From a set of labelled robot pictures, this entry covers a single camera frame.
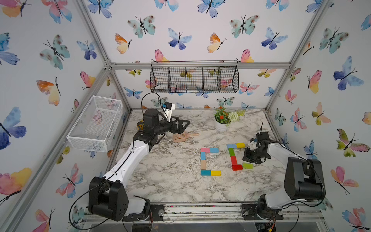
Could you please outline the red building block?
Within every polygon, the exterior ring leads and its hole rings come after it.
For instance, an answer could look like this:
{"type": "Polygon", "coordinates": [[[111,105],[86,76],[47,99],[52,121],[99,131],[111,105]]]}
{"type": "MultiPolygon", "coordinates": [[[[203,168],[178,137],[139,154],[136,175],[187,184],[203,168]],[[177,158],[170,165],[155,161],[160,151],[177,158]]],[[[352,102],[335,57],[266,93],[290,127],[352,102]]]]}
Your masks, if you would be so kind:
{"type": "Polygon", "coordinates": [[[232,164],[232,166],[238,165],[237,159],[236,159],[235,156],[231,156],[231,164],[232,164]]]}
{"type": "Polygon", "coordinates": [[[242,170],[243,169],[243,166],[240,165],[240,164],[237,164],[237,165],[233,165],[232,166],[232,170],[233,171],[239,171],[239,170],[242,170]]]}

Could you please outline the pink building block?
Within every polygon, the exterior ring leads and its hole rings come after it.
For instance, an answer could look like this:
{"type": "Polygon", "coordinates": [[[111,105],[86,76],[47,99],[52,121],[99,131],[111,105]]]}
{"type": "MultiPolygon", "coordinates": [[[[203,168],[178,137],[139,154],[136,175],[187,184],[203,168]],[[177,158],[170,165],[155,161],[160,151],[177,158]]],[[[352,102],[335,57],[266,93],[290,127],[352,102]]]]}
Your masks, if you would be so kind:
{"type": "Polygon", "coordinates": [[[210,153],[210,149],[209,148],[202,148],[201,152],[210,153]]]}

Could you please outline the light green building block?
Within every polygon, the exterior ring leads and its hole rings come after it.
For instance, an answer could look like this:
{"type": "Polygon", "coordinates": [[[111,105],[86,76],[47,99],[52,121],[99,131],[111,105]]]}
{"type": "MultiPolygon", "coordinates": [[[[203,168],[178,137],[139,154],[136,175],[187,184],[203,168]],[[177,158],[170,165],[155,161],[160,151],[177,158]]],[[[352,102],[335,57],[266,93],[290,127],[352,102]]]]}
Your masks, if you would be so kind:
{"type": "Polygon", "coordinates": [[[252,170],[252,169],[254,168],[254,165],[251,164],[251,163],[246,163],[246,162],[244,162],[244,163],[243,163],[243,168],[244,168],[244,169],[252,170]]]}

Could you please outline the small yellow building block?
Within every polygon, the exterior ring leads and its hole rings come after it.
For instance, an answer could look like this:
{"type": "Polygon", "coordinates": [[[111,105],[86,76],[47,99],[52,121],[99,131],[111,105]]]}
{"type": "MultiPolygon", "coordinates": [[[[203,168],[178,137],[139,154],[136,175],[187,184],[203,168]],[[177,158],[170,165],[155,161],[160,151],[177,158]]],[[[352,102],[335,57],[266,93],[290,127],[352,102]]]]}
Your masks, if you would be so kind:
{"type": "Polygon", "coordinates": [[[222,176],[221,170],[211,170],[211,176],[219,177],[222,176]]]}

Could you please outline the teal building block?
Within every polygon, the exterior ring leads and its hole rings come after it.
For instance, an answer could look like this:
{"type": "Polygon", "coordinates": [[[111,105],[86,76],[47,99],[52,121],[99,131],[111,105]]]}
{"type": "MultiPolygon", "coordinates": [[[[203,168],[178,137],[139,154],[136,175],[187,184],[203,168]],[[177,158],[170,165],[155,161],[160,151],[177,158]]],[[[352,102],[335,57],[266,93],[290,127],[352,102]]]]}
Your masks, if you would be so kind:
{"type": "Polygon", "coordinates": [[[211,176],[212,171],[211,170],[201,170],[201,175],[202,176],[211,176]]]}

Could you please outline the natural wood building block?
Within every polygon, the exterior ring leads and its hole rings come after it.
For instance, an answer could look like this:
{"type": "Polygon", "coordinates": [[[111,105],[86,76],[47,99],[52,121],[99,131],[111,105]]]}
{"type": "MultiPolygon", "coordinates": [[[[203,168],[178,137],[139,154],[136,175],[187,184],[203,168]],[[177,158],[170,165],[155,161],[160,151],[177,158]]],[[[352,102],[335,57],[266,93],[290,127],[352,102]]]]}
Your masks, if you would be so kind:
{"type": "Polygon", "coordinates": [[[206,161],[201,160],[201,170],[206,170],[206,161]]]}

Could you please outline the sky blue short block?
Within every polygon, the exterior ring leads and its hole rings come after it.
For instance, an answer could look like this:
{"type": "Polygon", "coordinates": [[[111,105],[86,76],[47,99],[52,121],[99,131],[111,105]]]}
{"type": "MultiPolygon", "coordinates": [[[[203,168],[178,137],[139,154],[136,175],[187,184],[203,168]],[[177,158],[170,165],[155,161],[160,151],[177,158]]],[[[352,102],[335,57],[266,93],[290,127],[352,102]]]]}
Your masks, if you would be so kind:
{"type": "Polygon", "coordinates": [[[210,153],[219,153],[218,148],[210,148],[210,153]]]}

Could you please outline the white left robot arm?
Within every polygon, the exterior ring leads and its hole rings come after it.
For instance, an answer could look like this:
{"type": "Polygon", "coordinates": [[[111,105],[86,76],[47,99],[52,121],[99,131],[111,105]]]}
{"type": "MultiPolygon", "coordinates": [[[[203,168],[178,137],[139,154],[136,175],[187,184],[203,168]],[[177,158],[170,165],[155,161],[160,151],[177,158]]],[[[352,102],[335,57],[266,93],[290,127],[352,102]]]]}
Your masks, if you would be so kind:
{"type": "Polygon", "coordinates": [[[158,144],[160,135],[168,132],[182,134],[189,125],[189,120],[170,116],[168,109],[164,114],[156,109],[146,110],[143,121],[139,123],[140,129],[123,157],[110,171],[90,182],[89,213],[114,221],[125,218],[147,220],[151,214],[150,201],[139,196],[129,197],[126,192],[127,181],[142,159],[158,144]]]}

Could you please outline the pale blue building block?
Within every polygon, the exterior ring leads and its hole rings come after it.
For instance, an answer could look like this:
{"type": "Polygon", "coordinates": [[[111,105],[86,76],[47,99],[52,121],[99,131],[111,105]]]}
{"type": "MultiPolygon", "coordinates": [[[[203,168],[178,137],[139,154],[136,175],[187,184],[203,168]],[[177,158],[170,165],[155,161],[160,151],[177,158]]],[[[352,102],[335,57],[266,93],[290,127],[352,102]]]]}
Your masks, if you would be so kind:
{"type": "Polygon", "coordinates": [[[227,148],[237,149],[236,144],[227,144],[227,148]]]}

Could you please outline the yellow long building block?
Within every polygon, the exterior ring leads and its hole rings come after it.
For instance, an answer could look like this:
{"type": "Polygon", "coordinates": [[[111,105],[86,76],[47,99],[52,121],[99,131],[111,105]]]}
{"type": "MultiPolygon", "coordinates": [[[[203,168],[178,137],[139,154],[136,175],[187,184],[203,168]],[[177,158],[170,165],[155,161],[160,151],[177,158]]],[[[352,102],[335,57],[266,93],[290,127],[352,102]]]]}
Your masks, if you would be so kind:
{"type": "Polygon", "coordinates": [[[245,148],[245,144],[244,143],[237,143],[236,147],[237,148],[245,148]]]}

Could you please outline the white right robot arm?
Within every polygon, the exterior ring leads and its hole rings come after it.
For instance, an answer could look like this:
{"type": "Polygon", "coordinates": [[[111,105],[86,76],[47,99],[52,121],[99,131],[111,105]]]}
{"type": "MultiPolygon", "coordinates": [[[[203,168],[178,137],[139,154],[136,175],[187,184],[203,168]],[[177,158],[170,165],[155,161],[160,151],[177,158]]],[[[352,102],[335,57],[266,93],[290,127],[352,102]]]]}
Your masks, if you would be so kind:
{"type": "Polygon", "coordinates": [[[326,197],[322,164],[317,159],[308,159],[291,151],[282,143],[272,140],[267,132],[259,132],[250,139],[243,160],[262,164],[275,158],[285,167],[283,186],[260,198],[261,209],[281,210],[295,203],[308,205],[317,201],[320,205],[326,197]]]}

